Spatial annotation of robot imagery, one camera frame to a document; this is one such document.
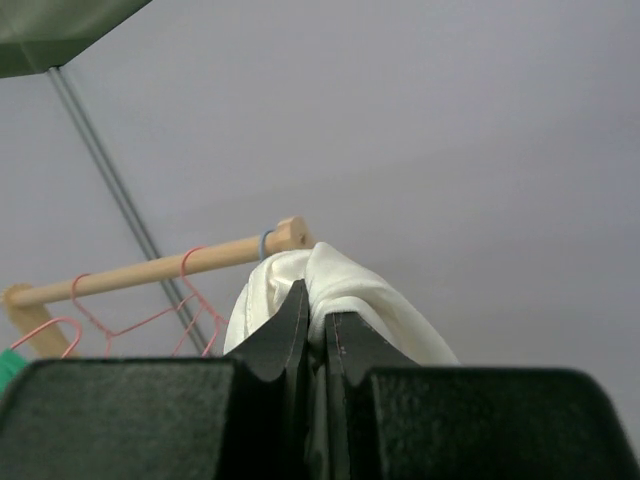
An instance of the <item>clothes drying rack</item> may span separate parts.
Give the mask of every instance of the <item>clothes drying rack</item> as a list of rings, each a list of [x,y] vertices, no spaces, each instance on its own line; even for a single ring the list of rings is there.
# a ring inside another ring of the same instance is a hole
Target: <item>clothes drying rack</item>
[[[313,248],[315,241],[300,216],[278,223],[275,230],[264,236],[244,238],[193,252],[184,265],[184,273],[207,272],[260,259],[260,250],[273,255],[287,250]],[[106,272],[87,275],[74,289],[75,297],[119,290],[159,282],[180,276],[184,256],[174,255],[137,263]],[[51,320],[46,304],[72,298],[74,280],[66,280],[42,287],[20,283],[7,288],[2,303],[11,323],[23,335],[28,335]],[[70,346],[57,325],[31,337],[29,344],[43,358],[60,357]]]

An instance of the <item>black textured surface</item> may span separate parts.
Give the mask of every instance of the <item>black textured surface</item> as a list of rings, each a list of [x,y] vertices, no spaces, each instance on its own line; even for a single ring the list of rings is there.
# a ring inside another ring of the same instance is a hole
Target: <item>black textured surface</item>
[[[300,478],[308,318],[297,282],[244,357],[30,365],[0,403],[0,479]]]
[[[2,478],[214,478],[237,377],[232,361],[32,364],[0,409]]]
[[[327,421],[330,469],[333,480],[347,480],[358,473],[352,465],[349,442],[361,444],[363,462],[377,462],[371,429],[359,431],[347,418],[353,403],[346,403],[345,389],[358,384],[373,366],[412,367],[415,363],[391,346],[357,313],[329,315],[325,323],[327,339]],[[369,405],[364,415],[374,414]]]
[[[588,376],[412,366],[354,315],[326,323],[334,479],[640,478]]]
[[[305,475],[304,448],[309,429],[308,328],[307,288],[303,280],[298,280],[291,285],[278,313],[229,354],[262,380],[280,385],[281,406],[270,412],[262,409],[262,413],[276,420],[272,436],[281,445],[281,472],[295,479]]]

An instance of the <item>metal pole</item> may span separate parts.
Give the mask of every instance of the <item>metal pole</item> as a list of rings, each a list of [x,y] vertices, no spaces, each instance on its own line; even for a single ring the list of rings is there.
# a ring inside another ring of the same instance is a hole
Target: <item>metal pole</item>
[[[144,253],[144,256],[147,260],[160,258],[160,252],[158,251],[149,231],[145,227],[135,204],[131,200],[131,196],[129,195],[127,188],[122,181],[122,178],[118,174],[118,171],[116,170],[104,143],[100,139],[96,128],[93,126],[91,119],[85,111],[79,96],[76,94],[75,90],[59,68],[50,68],[47,71],[47,75],[51,79],[62,103],[69,113],[71,121],[87,146],[95,166],[98,168],[100,175],[102,175],[104,183],[107,185],[109,192],[111,192],[113,199],[118,205],[120,213],[122,213],[122,216],[126,220],[127,225],[131,229],[131,232],[138,242],[140,249]],[[174,308],[177,308],[183,300],[183,297],[180,294],[180,290],[178,289],[176,282],[174,280],[164,280],[160,282],[160,285],[169,299],[169,302],[171,302],[171,305],[173,305]],[[177,314],[180,322],[186,328],[193,318],[188,306],[183,306]],[[203,352],[208,342],[202,334],[202,331],[198,328],[198,325],[193,326],[189,332],[189,337],[196,349],[199,352]]]

